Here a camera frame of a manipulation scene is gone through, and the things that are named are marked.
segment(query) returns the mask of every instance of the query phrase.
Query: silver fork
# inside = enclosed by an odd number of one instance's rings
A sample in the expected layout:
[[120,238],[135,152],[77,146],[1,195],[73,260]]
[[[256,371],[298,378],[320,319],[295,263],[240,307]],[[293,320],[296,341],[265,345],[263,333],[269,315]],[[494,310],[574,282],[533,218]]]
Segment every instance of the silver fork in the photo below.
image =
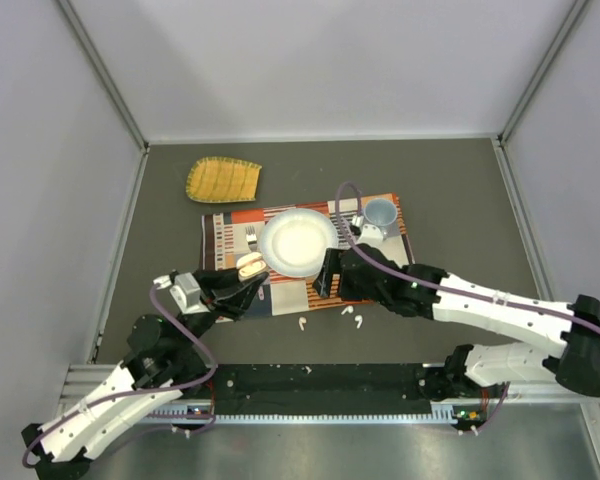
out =
[[249,245],[249,250],[255,252],[258,250],[258,237],[256,236],[256,227],[253,225],[247,225],[245,228],[245,232],[247,234],[247,244]]

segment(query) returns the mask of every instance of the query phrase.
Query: placemat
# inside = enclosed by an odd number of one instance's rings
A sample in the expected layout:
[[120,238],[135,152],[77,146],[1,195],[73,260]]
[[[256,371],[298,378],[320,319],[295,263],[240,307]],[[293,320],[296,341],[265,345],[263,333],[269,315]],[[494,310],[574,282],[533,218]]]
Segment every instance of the placemat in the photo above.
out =
[[[386,198],[398,208],[398,220],[392,226],[386,240],[382,242],[380,250],[388,259],[400,266],[413,263],[413,253],[398,196],[394,193],[386,193],[363,197],[363,208],[373,198]],[[292,208],[309,208],[320,212],[328,217],[338,230],[335,201],[203,215],[200,268],[223,270],[235,267],[240,257],[250,253],[245,228],[253,225],[259,238],[260,232],[273,217]],[[354,198],[341,200],[340,211],[347,221],[351,220],[356,212],[356,200]],[[349,244],[339,230],[338,242],[339,248],[349,248]],[[274,270],[270,270],[269,273],[269,279],[251,304],[247,316],[284,315],[345,305],[345,302],[334,296],[338,285],[337,277],[334,277],[332,297],[322,299],[311,286],[313,279],[288,278]]]

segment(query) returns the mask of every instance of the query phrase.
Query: metal floor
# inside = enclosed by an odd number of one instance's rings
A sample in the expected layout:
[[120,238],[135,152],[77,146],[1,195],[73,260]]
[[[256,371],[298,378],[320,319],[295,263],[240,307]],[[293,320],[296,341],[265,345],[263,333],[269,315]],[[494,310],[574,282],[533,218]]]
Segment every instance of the metal floor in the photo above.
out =
[[[343,180],[365,194],[400,196],[416,261],[526,296],[535,286],[491,141],[360,141],[152,147],[98,363],[117,363],[148,290],[172,269],[194,270],[203,205],[184,192],[203,156],[263,165],[251,206],[332,199]],[[339,310],[224,323],[203,341],[221,363],[435,362],[463,343],[507,341],[463,325],[405,319],[359,307],[361,329]],[[507,405],[478,438],[415,426],[219,426],[189,442],[157,433],[103,460],[89,479],[276,478],[597,479],[577,405]]]

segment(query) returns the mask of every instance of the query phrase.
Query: round plate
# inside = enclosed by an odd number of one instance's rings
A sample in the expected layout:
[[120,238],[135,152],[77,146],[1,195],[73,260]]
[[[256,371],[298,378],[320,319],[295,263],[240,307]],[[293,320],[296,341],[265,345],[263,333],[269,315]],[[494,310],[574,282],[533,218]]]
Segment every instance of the round plate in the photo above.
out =
[[338,232],[323,214],[292,208],[265,225],[258,247],[267,265],[280,275],[311,277],[320,272],[327,248],[338,248]]

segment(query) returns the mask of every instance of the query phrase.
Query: colorful placemat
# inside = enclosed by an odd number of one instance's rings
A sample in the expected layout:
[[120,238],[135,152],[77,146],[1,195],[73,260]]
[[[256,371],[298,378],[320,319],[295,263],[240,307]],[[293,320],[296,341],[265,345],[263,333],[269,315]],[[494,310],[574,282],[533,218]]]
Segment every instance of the colorful placemat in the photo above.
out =
[[[398,208],[398,220],[390,229],[386,240],[382,242],[380,250],[388,259],[400,266],[413,263],[413,254],[398,196],[394,193],[386,193],[363,197],[362,206],[364,207],[369,200],[374,198],[390,200]],[[203,215],[200,268],[224,270],[235,267],[240,257],[250,253],[246,239],[246,227],[253,225],[259,237],[264,226],[273,217],[292,208],[309,208],[320,212],[328,217],[338,229],[334,201]],[[354,198],[341,200],[340,210],[347,221],[351,220],[356,212],[356,200]],[[349,248],[349,244],[340,231],[338,231],[338,242],[339,248]],[[313,280],[284,277],[274,270],[270,270],[269,273],[269,279],[251,304],[247,316],[284,315],[345,305],[340,298],[334,296],[338,285],[337,277],[334,277],[332,297],[322,299],[311,286]]]

